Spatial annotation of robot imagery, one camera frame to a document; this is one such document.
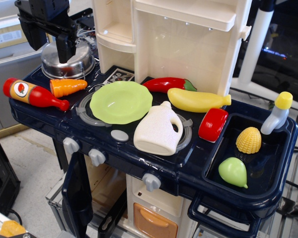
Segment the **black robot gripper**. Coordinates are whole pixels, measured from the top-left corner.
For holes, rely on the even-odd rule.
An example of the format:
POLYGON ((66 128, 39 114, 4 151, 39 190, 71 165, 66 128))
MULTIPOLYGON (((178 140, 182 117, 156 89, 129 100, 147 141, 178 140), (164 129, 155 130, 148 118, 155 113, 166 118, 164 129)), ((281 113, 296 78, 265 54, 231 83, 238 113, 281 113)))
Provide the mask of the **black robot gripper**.
POLYGON ((68 16, 68 0, 16 0, 22 31, 35 51, 47 43, 46 33, 56 38, 60 63, 75 55, 77 26, 68 16))

